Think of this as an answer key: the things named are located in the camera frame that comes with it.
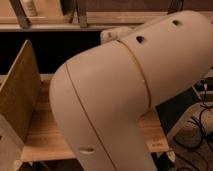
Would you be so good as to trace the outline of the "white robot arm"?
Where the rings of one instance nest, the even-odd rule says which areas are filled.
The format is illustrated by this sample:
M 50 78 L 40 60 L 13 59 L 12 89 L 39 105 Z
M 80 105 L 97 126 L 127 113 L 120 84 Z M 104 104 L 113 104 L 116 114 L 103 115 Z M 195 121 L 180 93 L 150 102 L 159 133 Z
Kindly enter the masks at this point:
M 52 113 L 84 171 L 157 171 L 140 117 L 212 66 L 213 23 L 166 15 L 67 60 L 51 80 Z

